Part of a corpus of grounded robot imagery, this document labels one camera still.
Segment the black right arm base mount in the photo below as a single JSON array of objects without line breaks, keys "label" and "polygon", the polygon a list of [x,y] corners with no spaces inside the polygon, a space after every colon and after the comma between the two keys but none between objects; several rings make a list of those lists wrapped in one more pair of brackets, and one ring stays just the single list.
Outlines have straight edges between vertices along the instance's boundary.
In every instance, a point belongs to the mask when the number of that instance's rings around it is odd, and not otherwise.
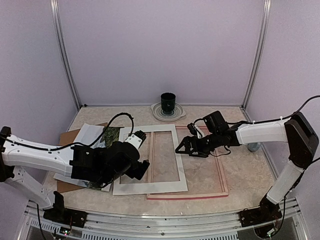
[{"label": "black right arm base mount", "polygon": [[249,227],[264,224],[283,217],[280,210],[269,211],[262,208],[244,209],[238,213],[241,226]]}]

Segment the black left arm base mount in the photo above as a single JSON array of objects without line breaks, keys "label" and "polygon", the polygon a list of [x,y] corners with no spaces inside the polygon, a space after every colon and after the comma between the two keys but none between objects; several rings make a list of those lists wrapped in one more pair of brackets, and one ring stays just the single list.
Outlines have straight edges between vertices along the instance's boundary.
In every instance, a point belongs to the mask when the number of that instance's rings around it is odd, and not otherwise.
[{"label": "black left arm base mount", "polygon": [[63,210],[48,209],[44,211],[43,218],[52,222],[71,227],[84,228],[88,213],[85,211],[64,208]]}]

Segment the pink wooden picture frame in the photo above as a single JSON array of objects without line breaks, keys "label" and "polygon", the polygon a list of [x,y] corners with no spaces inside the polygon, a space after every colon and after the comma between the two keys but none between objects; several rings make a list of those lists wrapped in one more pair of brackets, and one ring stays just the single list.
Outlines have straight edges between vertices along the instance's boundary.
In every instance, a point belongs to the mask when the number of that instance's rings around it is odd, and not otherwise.
[{"label": "pink wooden picture frame", "polygon": [[217,157],[195,158],[180,155],[188,191],[147,194],[148,200],[204,200],[229,195],[221,160]]}]

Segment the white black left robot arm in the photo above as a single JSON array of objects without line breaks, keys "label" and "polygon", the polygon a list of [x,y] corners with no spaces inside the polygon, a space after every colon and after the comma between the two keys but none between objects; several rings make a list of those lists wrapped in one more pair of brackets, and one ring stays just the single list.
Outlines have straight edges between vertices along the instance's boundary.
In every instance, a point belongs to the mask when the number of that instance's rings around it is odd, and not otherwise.
[{"label": "white black left robot arm", "polygon": [[63,196],[44,189],[24,167],[89,181],[99,187],[106,187],[123,175],[141,180],[150,165],[148,160],[140,161],[139,148],[145,139],[146,134],[139,130],[109,147],[92,148],[80,142],[54,146],[26,141],[4,126],[0,131],[0,180],[19,189],[63,223],[70,218],[69,209],[61,204]]}]

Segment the white mat board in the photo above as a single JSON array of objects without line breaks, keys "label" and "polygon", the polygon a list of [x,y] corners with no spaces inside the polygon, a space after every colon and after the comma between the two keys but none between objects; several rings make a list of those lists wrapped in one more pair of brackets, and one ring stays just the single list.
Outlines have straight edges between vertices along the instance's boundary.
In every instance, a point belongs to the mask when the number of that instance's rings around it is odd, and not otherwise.
[{"label": "white mat board", "polygon": [[[173,147],[177,148],[179,145],[176,126],[174,124],[160,124],[160,125],[144,125],[135,126],[132,129],[134,132],[143,131],[145,133],[150,133],[150,154],[149,157],[153,157],[155,149],[155,133],[158,132],[170,132],[173,142]],[[120,179],[114,181],[113,183],[113,195],[114,196],[126,196],[126,195],[144,195],[144,194],[163,194],[163,193],[176,193],[176,192],[186,192],[188,191],[185,170],[183,166],[182,157],[180,154],[174,154],[174,160],[177,166],[178,181],[163,181],[163,182],[153,182],[153,164],[152,159],[149,159],[150,166],[146,172],[147,182],[143,183],[126,183],[121,184]]]}]

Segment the landscape photo print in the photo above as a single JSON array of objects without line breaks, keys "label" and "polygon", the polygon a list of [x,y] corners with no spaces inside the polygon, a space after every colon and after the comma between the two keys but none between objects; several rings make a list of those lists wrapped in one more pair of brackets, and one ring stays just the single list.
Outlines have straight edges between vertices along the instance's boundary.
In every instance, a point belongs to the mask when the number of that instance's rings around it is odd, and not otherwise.
[{"label": "landscape photo print", "polygon": [[109,128],[104,127],[101,132],[103,133],[102,137],[96,143],[94,143],[92,147],[93,148],[110,147],[113,142],[119,140],[120,129],[121,129],[120,127],[109,127]]}]

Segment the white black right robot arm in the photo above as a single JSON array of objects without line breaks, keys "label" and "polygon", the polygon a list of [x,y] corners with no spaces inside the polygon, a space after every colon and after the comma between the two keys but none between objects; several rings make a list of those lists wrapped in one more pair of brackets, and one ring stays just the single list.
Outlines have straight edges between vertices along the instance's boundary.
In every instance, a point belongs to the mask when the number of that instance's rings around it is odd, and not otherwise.
[{"label": "white black right robot arm", "polygon": [[220,111],[202,118],[209,135],[199,132],[195,123],[187,125],[190,136],[183,138],[176,147],[177,154],[207,158],[216,148],[238,147],[253,143],[283,142],[289,147],[288,162],[279,177],[263,198],[266,203],[256,210],[256,218],[266,222],[277,205],[301,179],[305,170],[313,163],[319,138],[305,116],[297,111],[291,116],[261,122],[240,121],[229,124]]}]

